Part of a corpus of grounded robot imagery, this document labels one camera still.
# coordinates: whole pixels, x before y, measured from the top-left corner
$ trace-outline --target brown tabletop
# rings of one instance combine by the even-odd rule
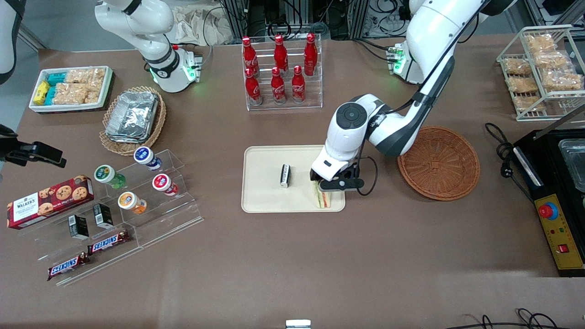
[[[325,141],[331,115],[355,95],[390,106],[416,90],[352,42],[325,43],[324,107],[247,112],[239,46],[217,47],[201,82],[163,93],[167,120],[155,151],[172,150],[205,221],[71,286],[46,282],[35,245],[0,230],[0,323],[11,328],[276,328],[308,318],[314,328],[441,328],[469,324],[465,314],[516,320],[526,307],[559,325],[583,327],[585,279],[556,277],[533,205],[500,176],[499,125],[512,141],[546,124],[517,123],[495,57],[512,36],[476,36],[458,46],[456,67],[426,125],[463,135],[475,148],[481,178],[467,197],[438,202],[416,193],[395,159],[367,145],[380,165],[368,197],[347,193],[340,213],[246,214],[242,163],[253,145]],[[393,44],[395,40],[386,40]],[[108,65],[113,94],[156,87],[136,51],[42,51],[41,67]],[[4,204],[109,163],[132,158],[104,149],[103,112],[25,113],[21,140],[64,151],[67,167],[7,164]],[[363,177],[371,182],[372,168]]]

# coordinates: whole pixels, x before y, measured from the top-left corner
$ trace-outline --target robotic arm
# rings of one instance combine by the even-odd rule
[[[0,0],[0,84],[16,66],[16,37],[25,14],[25,0]]]
[[[95,18],[103,29],[138,49],[148,62],[155,82],[164,91],[179,92],[196,81],[193,52],[174,50],[164,35],[172,30],[174,18],[163,1],[98,1]]]
[[[364,186],[359,178],[359,160],[365,139],[385,156],[406,153],[453,72],[453,51],[465,28],[480,12],[496,15],[515,0],[419,2],[411,0],[411,7],[417,11],[408,26],[406,41],[398,45],[402,51],[396,52],[409,60],[402,78],[409,81],[412,67],[420,72],[423,81],[419,90],[397,109],[367,94],[352,98],[335,111],[325,146],[311,167],[310,178],[319,182],[322,191]],[[406,106],[410,106],[406,115],[397,113]]]

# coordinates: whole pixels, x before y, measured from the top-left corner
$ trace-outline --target wire display rack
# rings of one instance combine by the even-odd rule
[[[527,41],[530,36],[550,35],[556,45],[556,50],[559,51],[564,51],[565,43],[569,42],[573,49],[570,56],[572,65],[583,71],[585,64],[583,64],[581,54],[570,34],[572,28],[572,25],[528,26],[523,28],[497,57],[496,61],[500,64],[504,79],[508,85],[511,77],[528,77],[533,78],[538,86],[538,91],[534,92],[517,93],[510,91],[510,96],[513,100],[516,97],[538,97],[537,101],[525,108],[519,108],[514,105],[517,121],[555,121],[585,104],[585,90],[582,84],[580,90],[570,91],[555,91],[543,85],[542,80],[549,72],[574,73],[574,71],[571,71],[569,67],[543,68],[536,66]],[[506,59],[527,61],[530,64],[531,72],[523,76],[508,74],[505,68]]]

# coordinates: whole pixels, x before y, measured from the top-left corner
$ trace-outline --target beige tray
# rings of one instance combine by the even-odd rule
[[[244,152],[242,209],[247,213],[338,212],[345,193],[331,193],[331,207],[320,209],[309,172],[323,145],[252,146]],[[283,164],[291,166],[290,184],[280,187]]]

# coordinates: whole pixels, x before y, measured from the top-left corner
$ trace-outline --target red bottle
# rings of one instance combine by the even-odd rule
[[[312,76],[315,74],[317,66],[317,47],[315,46],[315,35],[307,34],[307,45],[305,46],[305,74]]]
[[[293,69],[294,76],[292,78],[292,100],[295,103],[302,103],[306,99],[305,95],[305,78],[302,76],[302,68],[297,65]]]
[[[280,70],[280,76],[286,77],[288,75],[288,53],[284,47],[284,38],[282,35],[274,37],[276,41],[276,48],[274,49],[274,63]]]
[[[247,68],[246,73],[246,92],[250,97],[250,105],[258,106],[262,104],[262,95],[260,95],[260,86],[258,80],[254,78],[254,70]]]
[[[272,68],[272,96],[276,104],[284,104],[287,101],[287,96],[284,94],[284,80],[280,76],[280,69],[278,67]]]
[[[258,78],[260,75],[260,67],[258,66],[258,57],[256,51],[252,48],[252,42],[250,38],[245,36],[242,38],[242,44],[244,45],[244,63],[246,68],[251,68],[254,71],[254,77]]]

